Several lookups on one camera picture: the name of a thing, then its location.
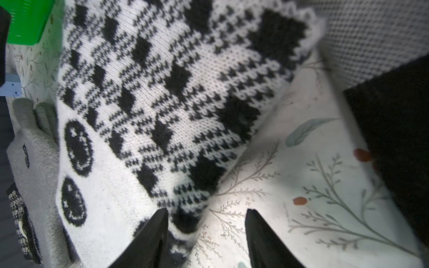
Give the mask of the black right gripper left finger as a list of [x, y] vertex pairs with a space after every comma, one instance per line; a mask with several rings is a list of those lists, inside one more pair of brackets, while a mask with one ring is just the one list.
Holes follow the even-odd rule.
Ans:
[[160, 268], [165, 255], [168, 211], [157, 210], [110, 268]]

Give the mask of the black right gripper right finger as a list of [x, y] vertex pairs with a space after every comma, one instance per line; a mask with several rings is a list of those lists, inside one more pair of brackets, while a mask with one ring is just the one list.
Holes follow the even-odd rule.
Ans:
[[252, 268], [304, 268], [255, 209], [245, 217], [246, 239]]

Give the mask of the smiley houndstooth white scarf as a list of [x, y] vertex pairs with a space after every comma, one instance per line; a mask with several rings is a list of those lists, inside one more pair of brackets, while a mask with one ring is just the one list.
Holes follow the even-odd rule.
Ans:
[[110, 266], [166, 208], [182, 266], [325, 29], [294, 1], [65, 1], [57, 205], [84, 265]]

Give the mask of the grey fuzzy scarf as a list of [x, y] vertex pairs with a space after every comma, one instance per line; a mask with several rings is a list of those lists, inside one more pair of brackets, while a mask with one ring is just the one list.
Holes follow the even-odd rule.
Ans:
[[13, 178], [29, 213], [45, 268], [79, 268], [72, 259], [56, 192], [59, 176], [58, 119], [55, 107], [27, 98], [12, 103], [18, 131], [7, 149]]

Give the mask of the grey black checked scarf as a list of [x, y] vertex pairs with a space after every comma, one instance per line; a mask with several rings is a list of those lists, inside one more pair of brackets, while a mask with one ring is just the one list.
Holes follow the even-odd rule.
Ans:
[[429, 3], [304, 1], [327, 18], [320, 52], [393, 200], [429, 243]]

